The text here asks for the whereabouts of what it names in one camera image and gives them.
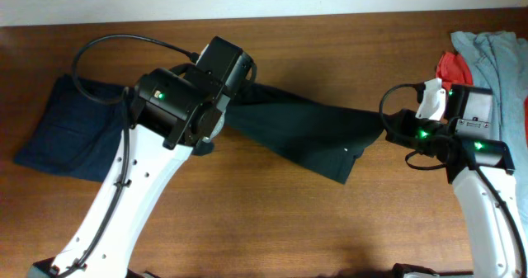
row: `brown wooden surface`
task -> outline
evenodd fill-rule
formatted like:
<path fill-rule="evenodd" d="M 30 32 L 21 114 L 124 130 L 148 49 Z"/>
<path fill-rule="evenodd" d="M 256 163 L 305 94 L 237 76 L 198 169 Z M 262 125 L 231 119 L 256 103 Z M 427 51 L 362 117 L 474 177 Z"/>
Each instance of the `brown wooden surface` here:
<path fill-rule="evenodd" d="M 129 32 L 200 51 L 214 35 L 242 46 L 258 82 L 323 103 L 376 111 L 395 84 L 434 77 L 452 31 L 515 31 L 526 9 L 382 13 L 220 21 L 131 22 L 0 29 L 0 273 L 24 276 L 77 230 L 99 184 L 12 163 L 31 136 L 54 80 L 84 43 Z M 86 78 L 132 85 L 185 59 L 120 40 L 90 50 Z M 397 92 L 387 111 L 416 108 Z M 343 186 L 282 159 L 234 130 L 169 182 L 136 244 L 135 271 L 163 277 L 316 276 L 389 269 L 395 262 L 469 270 L 463 215 L 443 171 L 406 167 L 384 134 Z"/>

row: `green led indicator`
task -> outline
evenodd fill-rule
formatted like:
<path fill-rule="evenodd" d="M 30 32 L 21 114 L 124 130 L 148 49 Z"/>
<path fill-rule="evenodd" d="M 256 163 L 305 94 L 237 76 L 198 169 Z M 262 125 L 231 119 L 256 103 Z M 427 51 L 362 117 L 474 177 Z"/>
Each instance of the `green led indicator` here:
<path fill-rule="evenodd" d="M 420 130 L 420 131 L 418 132 L 418 137 L 419 137 L 420 139 L 425 139 L 428 135 L 429 135 L 429 133 L 427 133 L 425 130 Z"/>
<path fill-rule="evenodd" d="M 475 145 L 475 149 L 477 150 L 484 148 L 484 145 L 482 145 L 482 143 L 480 142 L 475 142 L 474 145 Z"/>

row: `navy blue cloth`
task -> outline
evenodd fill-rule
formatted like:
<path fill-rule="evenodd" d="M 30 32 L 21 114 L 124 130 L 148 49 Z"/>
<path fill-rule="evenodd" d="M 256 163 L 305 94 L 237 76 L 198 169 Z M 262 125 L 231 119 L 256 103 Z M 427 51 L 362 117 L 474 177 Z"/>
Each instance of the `navy blue cloth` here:
<path fill-rule="evenodd" d="M 99 97 L 117 97 L 123 89 L 81 82 Z M 15 163 L 103 181 L 119 147 L 120 110 L 120 105 L 103 106 L 85 98 L 68 75 L 59 78 L 42 120 Z M 377 113 L 325 106 L 255 83 L 229 103 L 225 123 L 282 157 L 341 183 L 383 131 Z"/>

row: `black fabric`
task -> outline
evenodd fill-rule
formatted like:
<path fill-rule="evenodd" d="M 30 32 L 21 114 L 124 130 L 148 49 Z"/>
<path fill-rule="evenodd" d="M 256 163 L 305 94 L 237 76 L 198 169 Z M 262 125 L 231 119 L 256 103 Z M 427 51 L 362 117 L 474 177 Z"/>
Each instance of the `black fabric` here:
<path fill-rule="evenodd" d="M 117 97 L 123 89 L 81 81 L 100 97 Z M 376 113 L 325 106 L 260 84 L 243 88 L 229 103 L 225 121 L 282 157 L 341 183 L 383 131 Z M 55 175 L 103 181 L 121 131 L 120 106 L 86 99 L 65 75 L 54 85 L 42 120 L 14 161 Z"/>

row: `light blue cloth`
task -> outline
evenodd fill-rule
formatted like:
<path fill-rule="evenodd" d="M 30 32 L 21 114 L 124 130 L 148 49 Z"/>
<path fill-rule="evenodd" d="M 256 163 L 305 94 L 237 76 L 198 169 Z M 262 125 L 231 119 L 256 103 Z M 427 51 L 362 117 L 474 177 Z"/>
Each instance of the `light blue cloth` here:
<path fill-rule="evenodd" d="M 524 101 L 528 97 L 528 42 L 512 32 L 475 35 L 457 31 L 451 42 L 469 66 L 474 85 L 493 90 L 492 132 L 510 148 L 521 222 L 528 235 L 528 148 Z"/>

